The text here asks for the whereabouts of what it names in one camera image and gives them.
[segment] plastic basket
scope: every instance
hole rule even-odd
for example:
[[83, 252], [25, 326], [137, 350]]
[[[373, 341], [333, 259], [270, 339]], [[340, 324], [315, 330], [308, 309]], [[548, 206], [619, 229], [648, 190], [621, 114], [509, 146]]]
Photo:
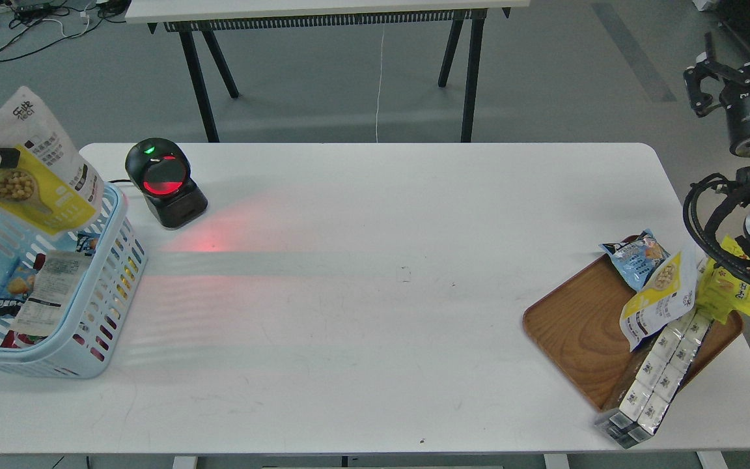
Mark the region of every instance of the plastic basket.
[[[90, 378], [106, 369], [146, 265], [146, 251], [126, 219], [127, 208], [125, 196], [106, 184], [100, 217], [83, 229], [98, 233], [100, 240], [60, 324], [38, 344], [0, 347], [0, 370], [30, 377]], [[37, 253], [74, 251], [76, 240], [75, 232], [48, 240], [0, 214], [0, 291], [18, 260], [31, 266]], [[0, 317], [0, 344], [11, 321]]]

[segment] yellow package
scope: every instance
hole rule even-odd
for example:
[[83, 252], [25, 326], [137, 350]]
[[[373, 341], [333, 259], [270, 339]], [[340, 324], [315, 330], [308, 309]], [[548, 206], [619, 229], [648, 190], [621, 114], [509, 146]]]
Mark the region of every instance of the yellow package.
[[0, 208], [49, 235], [73, 231], [89, 222], [95, 208], [81, 198], [69, 184], [54, 175], [24, 146], [19, 164], [0, 169]]
[[664, 261], [642, 290], [624, 305], [619, 326], [630, 350], [693, 309], [697, 280], [694, 249], [693, 244], [686, 244]]
[[16, 168], [0, 169], [0, 211], [52, 238], [99, 216], [104, 181], [26, 87], [0, 109], [0, 147], [19, 151]]
[[[737, 241], [726, 236], [720, 246], [735, 256], [747, 259]], [[750, 316], [750, 285], [708, 259], [697, 290], [697, 311], [725, 324], [731, 311]]]

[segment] nut image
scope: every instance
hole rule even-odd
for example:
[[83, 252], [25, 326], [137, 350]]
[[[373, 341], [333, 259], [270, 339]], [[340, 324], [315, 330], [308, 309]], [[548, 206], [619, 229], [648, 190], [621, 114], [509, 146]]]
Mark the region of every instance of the nut image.
[[36, 190], [33, 176], [18, 169], [0, 176], [0, 199], [18, 202], [27, 200]]

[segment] white tabletop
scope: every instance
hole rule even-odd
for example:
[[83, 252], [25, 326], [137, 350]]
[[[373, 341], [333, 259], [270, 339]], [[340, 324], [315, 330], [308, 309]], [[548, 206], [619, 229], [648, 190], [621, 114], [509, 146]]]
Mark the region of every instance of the white tabletop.
[[129, 23], [526, 7], [530, 0], [133, 0]]
[[[131, 143], [83, 149], [126, 177]], [[208, 211], [162, 229], [107, 371], [0, 372], [0, 453], [613, 451], [523, 312], [680, 205], [639, 143], [186, 143]], [[634, 451], [750, 448], [739, 338]]]

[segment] wooden tray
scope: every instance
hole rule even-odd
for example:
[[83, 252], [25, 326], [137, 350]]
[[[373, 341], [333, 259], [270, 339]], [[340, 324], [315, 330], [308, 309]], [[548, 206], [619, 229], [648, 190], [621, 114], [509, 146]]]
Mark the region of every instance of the wooden tray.
[[[629, 365], [629, 343], [621, 332], [621, 309], [631, 289], [604, 255], [526, 309], [529, 337], [598, 410]], [[715, 322], [687, 372], [683, 386], [742, 333], [742, 318]]]

